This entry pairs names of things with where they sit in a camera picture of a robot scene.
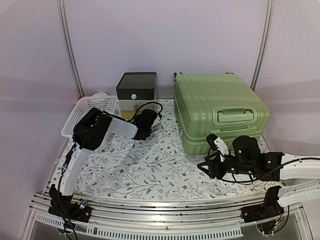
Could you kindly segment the green hard-shell suitcase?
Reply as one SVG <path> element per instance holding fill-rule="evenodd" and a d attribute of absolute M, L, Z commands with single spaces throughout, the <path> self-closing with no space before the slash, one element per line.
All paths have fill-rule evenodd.
<path fill-rule="evenodd" d="M 174 76 L 174 112 L 184 152 L 204 155 L 207 136 L 220 137 L 229 150 L 239 136 L 259 139 L 270 110 L 236 74 L 190 74 Z"/>

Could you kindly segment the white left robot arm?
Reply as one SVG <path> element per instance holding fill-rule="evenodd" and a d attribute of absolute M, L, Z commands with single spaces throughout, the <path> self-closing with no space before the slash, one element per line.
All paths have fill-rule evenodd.
<path fill-rule="evenodd" d="M 107 134 L 138 141 L 144 141 L 151 135 L 156 118 L 162 117 L 161 112 L 144 105 L 139 110 L 141 113 L 135 112 L 130 120 L 125 120 L 93 107 L 81 118 L 73 129 L 73 144 L 66 154 L 58 183 L 52 184 L 49 189 L 49 214 L 68 222 L 89 221 L 92 208 L 86 201 L 80 199 L 72 203 L 77 178 L 89 156 L 101 146 Z"/>

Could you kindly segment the drawer cabinet with dark top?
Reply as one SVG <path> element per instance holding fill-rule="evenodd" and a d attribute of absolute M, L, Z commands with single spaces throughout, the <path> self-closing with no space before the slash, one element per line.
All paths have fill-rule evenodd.
<path fill-rule="evenodd" d="M 130 120 L 144 109 L 157 110 L 158 98 L 156 72 L 125 72 L 116 86 L 121 117 Z"/>

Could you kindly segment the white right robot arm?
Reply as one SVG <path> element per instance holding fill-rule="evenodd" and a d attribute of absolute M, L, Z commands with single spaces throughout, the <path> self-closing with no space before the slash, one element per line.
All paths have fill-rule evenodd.
<path fill-rule="evenodd" d="M 285 182 L 289 185 L 276 185 L 266 190 L 262 203 L 243 207 L 241 218 L 245 223 L 281 217 L 285 208 L 296 203 L 319 199 L 320 197 L 320 158 L 319 156 L 292 155 L 283 152 L 262 153 L 256 138 L 241 135 L 232 142 L 233 151 L 217 135 L 210 134 L 206 141 L 209 150 L 198 169 L 211 179 L 227 182 L 226 174 L 246 175 L 254 182 Z"/>

